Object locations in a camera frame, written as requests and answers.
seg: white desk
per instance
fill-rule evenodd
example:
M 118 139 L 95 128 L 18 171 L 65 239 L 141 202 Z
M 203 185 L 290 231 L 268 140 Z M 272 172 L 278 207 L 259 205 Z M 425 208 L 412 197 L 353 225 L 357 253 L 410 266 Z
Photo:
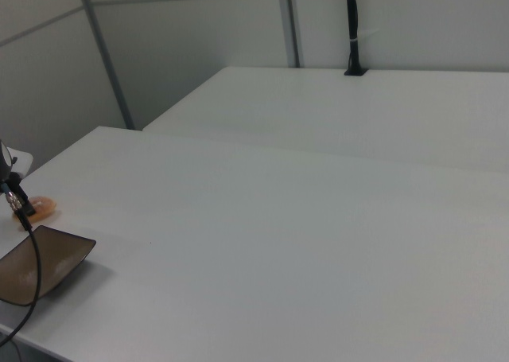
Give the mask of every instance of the white desk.
M 226 68 L 144 131 L 509 173 L 509 74 Z
M 69 360 L 509 359 L 509 175 L 99 128 L 23 187 L 98 241 L 20 335 Z

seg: black cord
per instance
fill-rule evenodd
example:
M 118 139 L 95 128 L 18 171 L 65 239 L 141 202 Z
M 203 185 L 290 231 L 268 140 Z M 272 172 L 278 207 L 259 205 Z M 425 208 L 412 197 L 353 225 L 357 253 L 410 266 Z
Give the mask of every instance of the black cord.
M 21 224 L 23 224 L 25 230 L 29 233 L 30 239 L 32 240 L 33 250 L 35 251 L 35 258 L 37 261 L 37 285 L 35 288 L 35 294 L 33 295 L 33 302 L 30 304 L 30 309 L 28 313 L 25 315 L 25 318 L 23 318 L 19 325 L 16 326 L 16 329 L 14 329 L 6 338 L 0 341 L 0 348 L 7 342 L 11 341 L 17 334 L 17 332 L 19 332 L 21 328 L 29 320 L 33 310 L 35 309 L 35 305 L 37 304 L 39 293 L 41 292 L 42 268 L 41 268 L 41 253 L 39 253 L 39 246 L 37 245 L 37 240 L 35 239 L 35 235 L 32 232 L 32 226 L 30 225 L 28 219 L 26 218 L 25 213 L 21 209 L 19 209 L 15 213 L 17 218 L 20 220 Z

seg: black cable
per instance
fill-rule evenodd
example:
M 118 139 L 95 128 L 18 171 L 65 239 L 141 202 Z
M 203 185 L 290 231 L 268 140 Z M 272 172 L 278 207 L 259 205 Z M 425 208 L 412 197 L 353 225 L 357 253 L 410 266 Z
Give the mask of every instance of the black cable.
M 289 24 L 292 31 L 293 55 L 295 56 L 295 68 L 301 67 L 301 59 L 299 57 L 299 45 L 297 43 L 297 25 L 295 23 L 295 13 L 293 12 L 293 0 L 288 0 Z
M 35 251 L 35 258 L 37 261 L 37 285 L 35 288 L 35 294 L 33 295 L 33 301 L 30 304 L 30 309 L 28 313 L 25 315 L 25 318 L 19 323 L 16 328 L 10 332 L 10 334 L 0 341 L 0 348 L 5 345 L 7 342 L 11 341 L 14 336 L 21 330 L 21 328 L 26 324 L 26 322 L 29 320 L 30 316 L 32 315 L 33 310 L 35 309 L 35 305 L 37 304 L 37 299 L 39 298 L 39 293 L 41 292 L 41 280 L 42 280 L 42 267 L 41 267 L 41 253 L 39 252 L 39 246 L 37 245 L 37 240 L 35 238 L 35 235 L 32 231 L 32 225 L 30 225 L 30 222 L 28 218 L 26 217 L 25 213 L 22 209 L 18 209 L 15 212 L 17 218 L 23 225 L 23 228 L 29 233 L 30 239 L 32 240 L 33 250 Z

